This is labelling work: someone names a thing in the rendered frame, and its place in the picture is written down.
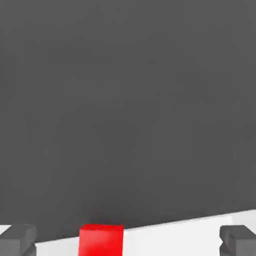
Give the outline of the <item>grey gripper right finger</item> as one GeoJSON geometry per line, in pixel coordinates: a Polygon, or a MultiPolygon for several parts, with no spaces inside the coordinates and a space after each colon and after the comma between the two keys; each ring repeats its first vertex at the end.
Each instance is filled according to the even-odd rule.
{"type": "Polygon", "coordinates": [[[256,256],[256,234],[245,225],[222,225],[219,256],[256,256]]]}

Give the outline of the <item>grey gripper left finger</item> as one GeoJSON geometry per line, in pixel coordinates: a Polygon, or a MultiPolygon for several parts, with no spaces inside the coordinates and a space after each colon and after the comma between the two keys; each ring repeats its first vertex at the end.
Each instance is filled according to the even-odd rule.
{"type": "Polygon", "coordinates": [[[37,256],[36,238],[34,225],[12,225],[0,234],[0,256],[37,256]]]}

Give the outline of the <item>small red cube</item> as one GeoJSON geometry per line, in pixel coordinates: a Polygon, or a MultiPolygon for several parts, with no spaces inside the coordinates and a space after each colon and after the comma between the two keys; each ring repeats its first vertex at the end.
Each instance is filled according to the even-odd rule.
{"type": "Polygon", "coordinates": [[[79,229],[78,256],[123,256],[123,225],[85,224],[79,229]]]}

